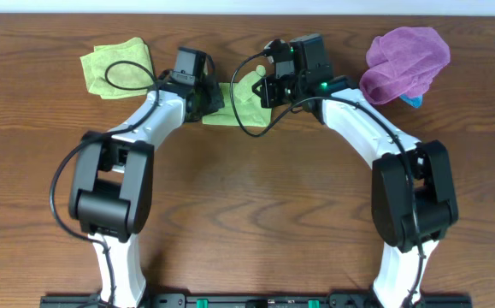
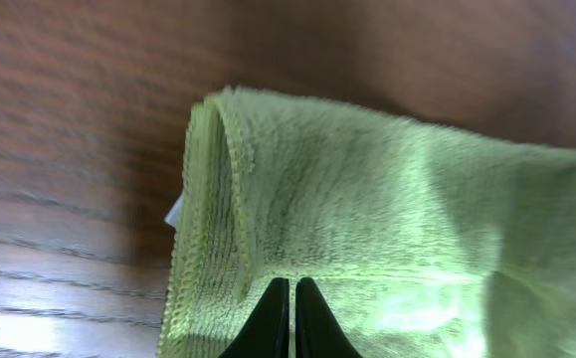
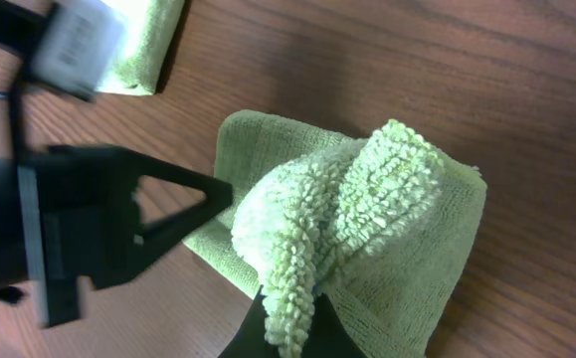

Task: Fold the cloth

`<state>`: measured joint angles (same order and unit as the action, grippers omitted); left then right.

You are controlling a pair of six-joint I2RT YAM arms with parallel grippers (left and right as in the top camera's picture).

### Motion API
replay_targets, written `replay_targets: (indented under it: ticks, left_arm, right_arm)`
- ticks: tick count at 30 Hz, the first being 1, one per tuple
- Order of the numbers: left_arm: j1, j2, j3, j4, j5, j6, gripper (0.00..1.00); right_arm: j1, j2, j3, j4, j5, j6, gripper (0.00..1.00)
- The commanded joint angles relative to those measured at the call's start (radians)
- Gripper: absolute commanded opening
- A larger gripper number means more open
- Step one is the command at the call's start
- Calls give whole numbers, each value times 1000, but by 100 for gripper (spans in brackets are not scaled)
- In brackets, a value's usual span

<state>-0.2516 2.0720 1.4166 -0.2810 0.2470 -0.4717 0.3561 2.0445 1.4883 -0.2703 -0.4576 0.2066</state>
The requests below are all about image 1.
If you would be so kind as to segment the green microfiber cloth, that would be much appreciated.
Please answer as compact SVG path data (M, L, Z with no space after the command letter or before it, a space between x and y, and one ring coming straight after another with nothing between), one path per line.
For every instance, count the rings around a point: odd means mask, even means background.
M260 98L251 90L251 87L265 73L266 68L258 65L255 70L233 85L234 104L245 127L266 127L270 123L272 111L262 108ZM202 123L214 126L238 126L230 99L230 84L220 83L220 88L224 98L224 107L214 114L205 115Z

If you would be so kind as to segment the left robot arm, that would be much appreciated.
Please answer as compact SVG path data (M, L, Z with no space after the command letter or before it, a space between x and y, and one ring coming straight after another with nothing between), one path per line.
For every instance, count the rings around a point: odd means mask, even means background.
M174 130L223 105L213 76L172 72L149 87L123 123L106 133L86 133L73 150L68 214L97 254L100 306L141 304L147 282L139 235L152 204L155 152Z

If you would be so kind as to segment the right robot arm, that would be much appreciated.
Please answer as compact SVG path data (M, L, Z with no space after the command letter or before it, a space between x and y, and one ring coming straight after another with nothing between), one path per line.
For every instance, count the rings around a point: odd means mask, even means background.
M448 151L395 127L357 84L336 76L320 34L269 42L262 56L274 72L252 91L265 109L289 103L340 134L371 168L371 215L384 241L372 285L379 307L422 305L427 261L459 218Z

